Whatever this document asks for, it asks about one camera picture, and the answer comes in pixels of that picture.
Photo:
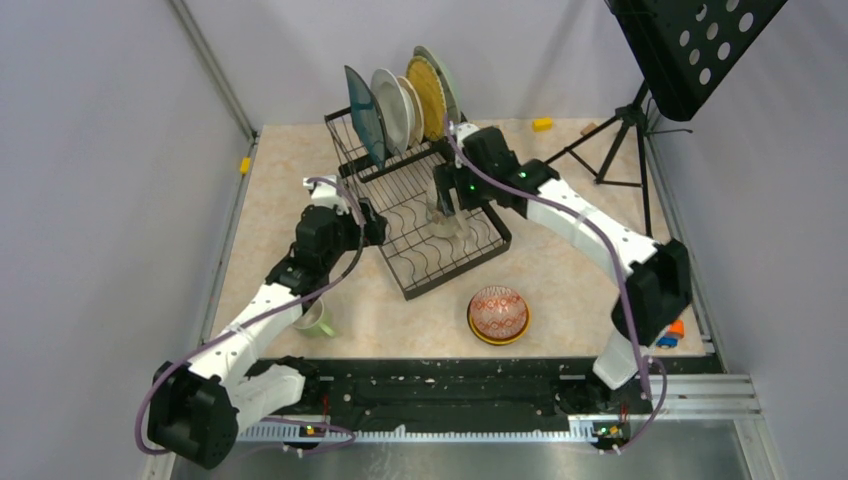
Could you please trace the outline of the black wire dish rack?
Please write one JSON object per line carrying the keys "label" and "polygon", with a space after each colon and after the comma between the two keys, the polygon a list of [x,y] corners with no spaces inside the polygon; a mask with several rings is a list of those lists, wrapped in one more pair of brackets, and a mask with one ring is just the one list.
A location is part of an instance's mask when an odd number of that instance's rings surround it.
{"label": "black wire dish rack", "polygon": [[463,211],[471,228],[464,240],[435,237],[426,226],[426,193],[436,193],[433,168],[451,162],[443,157],[452,153],[447,141],[412,147],[388,159],[380,170],[354,131],[349,108],[325,115],[324,122],[346,186],[368,198],[388,220],[380,252],[405,299],[419,297],[509,250],[511,232],[490,206]]}

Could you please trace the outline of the light green flower plate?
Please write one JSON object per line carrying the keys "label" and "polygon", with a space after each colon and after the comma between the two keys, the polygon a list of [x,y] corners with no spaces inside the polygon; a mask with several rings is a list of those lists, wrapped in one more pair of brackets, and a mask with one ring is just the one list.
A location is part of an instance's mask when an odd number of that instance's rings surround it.
{"label": "light green flower plate", "polygon": [[416,56],[424,57],[434,67],[443,88],[448,116],[454,123],[461,123],[463,121],[463,114],[460,106],[459,90],[457,82],[447,64],[432,50],[423,45],[415,46],[413,53]]}

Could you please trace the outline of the yellow bamboo pattern plate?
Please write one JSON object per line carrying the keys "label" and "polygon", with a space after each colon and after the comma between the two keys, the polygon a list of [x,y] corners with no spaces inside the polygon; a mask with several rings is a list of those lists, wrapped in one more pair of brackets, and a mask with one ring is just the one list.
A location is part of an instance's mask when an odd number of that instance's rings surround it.
{"label": "yellow bamboo pattern plate", "polygon": [[439,141],[444,136],[443,117],[447,113],[447,103],[435,68],[425,57],[416,55],[407,65],[406,77],[419,96],[423,136],[431,142]]}

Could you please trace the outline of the cream floral plate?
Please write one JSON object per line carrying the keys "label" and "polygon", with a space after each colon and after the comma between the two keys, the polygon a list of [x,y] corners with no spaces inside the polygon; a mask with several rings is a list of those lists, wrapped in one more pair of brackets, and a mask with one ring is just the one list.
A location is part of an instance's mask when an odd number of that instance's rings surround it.
{"label": "cream floral plate", "polygon": [[411,120],[408,147],[412,148],[420,145],[423,139],[424,122],[422,117],[420,97],[412,83],[406,77],[399,76],[397,80],[400,87],[409,97],[408,107],[411,115]]}

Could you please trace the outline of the white plate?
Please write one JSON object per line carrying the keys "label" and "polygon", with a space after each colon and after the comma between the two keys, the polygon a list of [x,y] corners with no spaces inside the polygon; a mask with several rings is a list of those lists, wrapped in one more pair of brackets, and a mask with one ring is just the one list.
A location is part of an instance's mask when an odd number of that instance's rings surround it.
{"label": "white plate", "polygon": [[402,154],[409,146],[414,121],[411,99],[398,77],[384,68],[373,72],[370,88],[383,115],[387,149],[391,155]]}

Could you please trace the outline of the dark teal square plate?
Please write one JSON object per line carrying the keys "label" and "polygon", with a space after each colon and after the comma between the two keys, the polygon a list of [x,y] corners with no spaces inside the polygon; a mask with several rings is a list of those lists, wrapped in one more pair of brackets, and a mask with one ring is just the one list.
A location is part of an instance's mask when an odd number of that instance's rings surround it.
{"label": "dark teal square plate", "polygon": [[353,128],[372,163],[380,170],[387,159],[387,133],[382,111],[368,83],[351,66],[344,66]]}

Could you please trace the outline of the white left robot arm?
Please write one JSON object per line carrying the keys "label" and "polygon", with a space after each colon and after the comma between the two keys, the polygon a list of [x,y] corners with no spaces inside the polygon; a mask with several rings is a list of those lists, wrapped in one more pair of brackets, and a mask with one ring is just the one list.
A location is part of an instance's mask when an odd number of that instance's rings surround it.
{"label": "white left robot arm", "polygon": [[174,453],[211,470],[239,434],[273,412],[314,410],[321,388],[298,368],[252,369],[278,335],[352,273],[365,248],[385,242],[386,228],[367,198],[313,200],[289,251],[248,306],[216,337],[156,371],[136,414],[137,448],[148,455]]}

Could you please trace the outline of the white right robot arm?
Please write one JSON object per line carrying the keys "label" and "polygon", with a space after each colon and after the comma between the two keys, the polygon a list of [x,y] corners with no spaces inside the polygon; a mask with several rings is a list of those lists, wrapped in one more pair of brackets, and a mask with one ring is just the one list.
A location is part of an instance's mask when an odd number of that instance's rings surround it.
{"label": "white right robot arm", "polygon": [[553,168],[519,162],[495,127],[447,120],[452,161],[434,175],[446,214],[492,203],[564,239],[619,290],[611,312],[615,331],[595,359],[586,385],[589,404],[612,412],[627,397],[626,383],[646,377],[657,341],[693,301],[691,261],[679,240],[661,243],[619,223],[580,196]]}

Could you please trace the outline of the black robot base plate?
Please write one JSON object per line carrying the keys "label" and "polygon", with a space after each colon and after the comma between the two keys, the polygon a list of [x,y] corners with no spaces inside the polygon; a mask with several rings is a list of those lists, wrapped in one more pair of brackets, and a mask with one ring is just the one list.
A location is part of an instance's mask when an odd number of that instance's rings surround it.
{"label": "black robot base plate", "polygon": [[301,399],[275,415],[312,415],[359,434],[530,433],[570,428],[572,415],[634,418],[653,406],[638,380],[609,390],[593,358],[315,359]]}

